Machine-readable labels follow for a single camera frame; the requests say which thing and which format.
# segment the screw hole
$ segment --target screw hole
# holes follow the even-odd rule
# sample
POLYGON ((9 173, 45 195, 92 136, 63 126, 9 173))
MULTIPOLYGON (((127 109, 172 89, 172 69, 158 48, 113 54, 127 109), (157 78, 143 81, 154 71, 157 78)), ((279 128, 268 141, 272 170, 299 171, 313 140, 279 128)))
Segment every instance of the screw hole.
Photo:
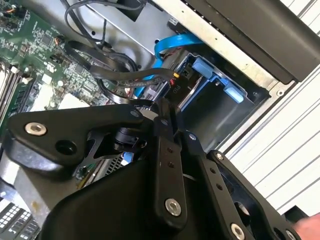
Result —
POLYGON ((175 164, 173 162, 169 162, 168 163, 169 168, 174 169, 175 168, 175 164))
POLYGON ((74 155, 77 152, 77 146, 70 140, 60 140, 55 144, 55 149, 63 155, 74 155))
POLYGON ((223 188, 222 188, 222 186, 221 186, 220 184, 216 184, 216 187, 217 187, 220 191, 223 190, 223 188))

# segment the green circuit board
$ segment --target green circuit board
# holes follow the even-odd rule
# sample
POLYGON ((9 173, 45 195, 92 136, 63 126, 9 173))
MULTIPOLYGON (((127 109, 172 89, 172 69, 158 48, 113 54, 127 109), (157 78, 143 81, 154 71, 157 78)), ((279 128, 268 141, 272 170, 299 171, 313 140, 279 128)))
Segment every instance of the green circuit board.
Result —
MULTIPOLYGON (((62 34, 16 2, 0 0, 0 62, 5 72, 2 85, 6 86, 1 88, 6 91, 1 92, 5 104, 1 104, 0 134, 6 119, 16 113, 72 108, 65 102, 61 106, 66 96, 79 103, 74 107, 107 104, 109 100, 90 73, 57 47, 55 38, 62 34)), ((108 81, 105 85, 120 95, 126 94, 108 81)))

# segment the bolt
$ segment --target bolt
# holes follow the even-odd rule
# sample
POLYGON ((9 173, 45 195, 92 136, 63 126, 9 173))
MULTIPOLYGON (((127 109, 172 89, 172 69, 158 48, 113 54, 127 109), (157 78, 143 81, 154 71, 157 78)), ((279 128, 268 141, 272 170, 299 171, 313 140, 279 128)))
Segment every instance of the bolt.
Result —
POLYGON ((285 94, 285 91, 283 91, 282 89, 276 92, 276 95, 278 97, 282 97, 285 94))
POLYGON ((41 123, 30 122, 24 127, 25 131, 34 136, 43 136, 47 133, 47 128, 41 123))
POLYGON ((224 159, 224 157, 220 154, 220 153, 216 153, 215 154, 216 158, 219 159, 220 161, 222 161, 224 159))
POLYGON ((147 146, 147 142, 146 141, 143 141, 140 145, 140 148, 144 149, 146 146, 147 146))
POLYGON ((132 116, 138 118, 139 117, 139 113, 137 113, 136 111, 131 111, 130 112, 132 116))
POLYGON ((165 120, 165 119, 161 119, 161 122, 163 123, 163 125, 168 126, 168 121, 167 121, 167 120, 165 120))
POLYGON ((239 240, 244 240, 245 239, 244 231, 237 224, 235 224, 235 223, 231 224, 231 231, 232 231, 233 235, 235 235, 235 237, 237 239, 239 239, 239 240))
POLYGON ((197 140, 196 136, 192 133, 189 134, 189 138, 191 138, 193 141, 197 140))
POLYGON ((164 203, 166 210, 175 217, 181 215, 181 206, 180 204, 173 198, 169 198, 164 203))
POLYGON ((296 240, 295 236, 294 236, 289 230, 287 230, 287 231, 285 231, 285 232, 286 232, 286 234, 288 234, 288 236, 289 236, 289 238, 290 238, 291 240, 296 240))

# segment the black linkage arm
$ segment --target black linkage arm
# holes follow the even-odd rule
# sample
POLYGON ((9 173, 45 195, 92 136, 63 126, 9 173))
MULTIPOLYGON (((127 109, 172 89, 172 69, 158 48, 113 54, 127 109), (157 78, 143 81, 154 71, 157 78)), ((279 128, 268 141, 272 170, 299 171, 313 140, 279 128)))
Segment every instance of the black linkage arm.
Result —
POLYGON ((204 153, 165 100, 149 119, 131 105, 18 114, 6 155, 53 181, 79 165, 134 153, 133 163, 60 201, 41 240, 299 240, 218 151, 204 153))

